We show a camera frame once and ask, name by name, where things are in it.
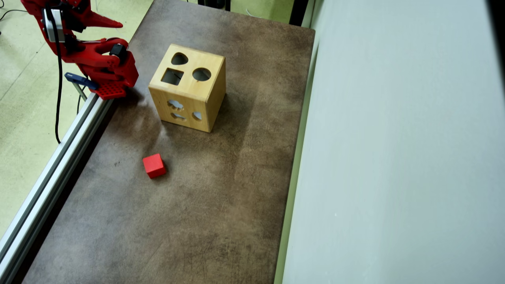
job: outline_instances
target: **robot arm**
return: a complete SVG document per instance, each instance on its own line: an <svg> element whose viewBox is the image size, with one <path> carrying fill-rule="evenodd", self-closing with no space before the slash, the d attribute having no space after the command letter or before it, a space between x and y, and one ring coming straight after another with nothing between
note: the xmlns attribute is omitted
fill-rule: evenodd
<svg viewBox="0 0 505 284"><path fill-rule="evenodd" d="M123 25L91 11L90 0L21 0L39 25L45 41L55 54L60 46L64 62L75 63L84 75L98 84L90 89L102 99L124 97L125 89L133 87L138 78L133 54L127 51L128 43L120 38L102 38L80 41L74 31L86 27L120 28ZM48 19L49 6L56 26Z"/></svg>

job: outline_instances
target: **wire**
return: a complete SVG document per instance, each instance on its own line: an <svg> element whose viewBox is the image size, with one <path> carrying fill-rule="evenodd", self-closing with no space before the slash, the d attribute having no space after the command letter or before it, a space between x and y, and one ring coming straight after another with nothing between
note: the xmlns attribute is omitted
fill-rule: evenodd
<svg viewBox="0 0 505 284"><path fill-rule="evenodd" d="M55 122L55 135L56 135L56 141L58 141L58 144L61 143L60 138L58 137L58 123L60 122L60 103L62 100L62 80L63 80L63 68L62 68L62 52L60 50L60 39L58 38L58 28L56 27L56 21L55 18L53 17L53 12L51 10L51 7L49 6L49 3L45 4L45 13L47 14L47 17L53 24L54 32L55 32L55 39L56 39L56 53L58 55L58 69L59 69L59 75L60 75L60 80L58 83L58 100L56 102L56 122Z"/></svg>
<svg viewBox="0 0 505 284"><path fill-rule="evenodd" d="M86 86L82 86L81 91L84 91L86 89ZM79 94L79 99L77 100L77 114L79 114L79 105L81 104L81 94Z"/></svg>
<svg viewBox="0 0 505 284"><path fill-rule="evenodd" d="M262 19L262 17L258 17L258 16L255 16L255 15L251 15L251 13L249 13L249 10L247 8L245 8L245 11L247 12L247 14L251 17L255 17L255 18L260 18Z"/></svg>
<svg viewBox="0 0 505 284"><path fill-rule="evenodd" d="M8 10L7 12L4 13L4 15L0 18L0 21L5 17L5 15L7 15L8 12L12 12L12 11L19 11L19 12L26 12L25 10Z"/></svg>

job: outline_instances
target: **blue clamp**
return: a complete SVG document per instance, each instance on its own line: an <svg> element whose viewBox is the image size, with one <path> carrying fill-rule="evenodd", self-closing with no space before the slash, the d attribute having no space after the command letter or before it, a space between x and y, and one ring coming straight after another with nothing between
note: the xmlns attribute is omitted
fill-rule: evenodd
<svg viewBox="0 0 505 284"><path fill-rule="evenodd" d="M83 86L86 86L92 90L96 90L98 89L98 84L89 80L89 79L86 79L84 77L81 77L79 75L76 75L76 74L73 74L73 73L70 73L70 72L67 72L65 73L65 78L69 81L69 82L72 82L72 83L76 83L76 84L79 84L79 85L83 85Z"/></svg>

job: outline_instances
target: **wooden cube box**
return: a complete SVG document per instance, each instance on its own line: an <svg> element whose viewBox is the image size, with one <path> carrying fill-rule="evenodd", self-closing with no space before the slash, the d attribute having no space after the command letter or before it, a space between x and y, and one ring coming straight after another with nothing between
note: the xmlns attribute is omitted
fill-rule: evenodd
<svg viewBox="0 0 505 284"><path fill-rule="evenodd" d="M211 132L226 93L225 58L171 44L149 91L161 120Z"/></svg>

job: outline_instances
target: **hole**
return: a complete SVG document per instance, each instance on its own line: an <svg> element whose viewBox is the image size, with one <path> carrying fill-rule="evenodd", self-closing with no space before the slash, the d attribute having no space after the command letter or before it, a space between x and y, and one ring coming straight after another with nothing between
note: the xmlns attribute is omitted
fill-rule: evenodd
<svg viewBox="0 0 505 284"><path fill-rule="evenodd" d="M169 107L173 108L174 110L178 110L178 111L182 111L182 109L184 108L184 106L180 102L175 101L175 100L168 100L167 104Z"/></svg>
<svg viewBox="0 0 505 284"><path fill-rule="evenodd" d="M193 112L192 116L194 119L201 121L201 112Z"/></svg>
<svg viewBox="0 0 505 284"><path fill-rule="evenodd" d="M186 63L188 63L188 57L180 52L177 52L174 54L174 57L172 57L173 65L183 65Z"/></svg>
<svg viewBox="0 0 505 284"><path fill-rule="evenodd" d="M163 78L161 78L161 82L165 82L165 83L169 83L169 84L177 86L179 84L179 82L181 81L183 75L184 75L184 72L182 72L182 71L167 68L167 71L165 71Z"/></svg>
<svg viewBox="0 0 505 284"><path fill-rule="evenodd" d="M182 116L182 115L178 115L178 114L176 114L176 113L171 113L170 115L171 115L174 119L176 119L176 120L186 121L186 118L185 118L184 116Z"/></svg>
<svg viewBox="0 0 505 284"><path fill-rule="evenodd" d="M193 71L193 78L198 81L207 81L211 78L211 72L206 68L196 68Z"/></svg>

